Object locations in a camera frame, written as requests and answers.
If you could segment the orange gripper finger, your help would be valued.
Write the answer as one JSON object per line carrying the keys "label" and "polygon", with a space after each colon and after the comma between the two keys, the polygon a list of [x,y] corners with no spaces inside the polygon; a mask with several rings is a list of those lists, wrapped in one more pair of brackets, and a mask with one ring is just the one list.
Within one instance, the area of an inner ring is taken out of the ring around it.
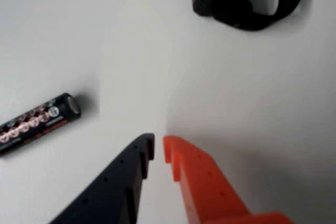
{"label": "orange gripper finger", "polygon": [[213,158],[177,136],[163,138],[165,161],[180,184],[189,223],[291,223],[283,214],[252,214]]}

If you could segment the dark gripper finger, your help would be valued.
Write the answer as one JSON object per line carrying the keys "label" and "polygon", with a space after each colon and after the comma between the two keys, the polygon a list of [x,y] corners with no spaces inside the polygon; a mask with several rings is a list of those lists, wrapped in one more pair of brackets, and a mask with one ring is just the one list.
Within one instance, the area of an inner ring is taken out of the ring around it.
{"label": "dark gripper finger", "polygon": [[155,136],[133,140],[52,223],[136,223]]}

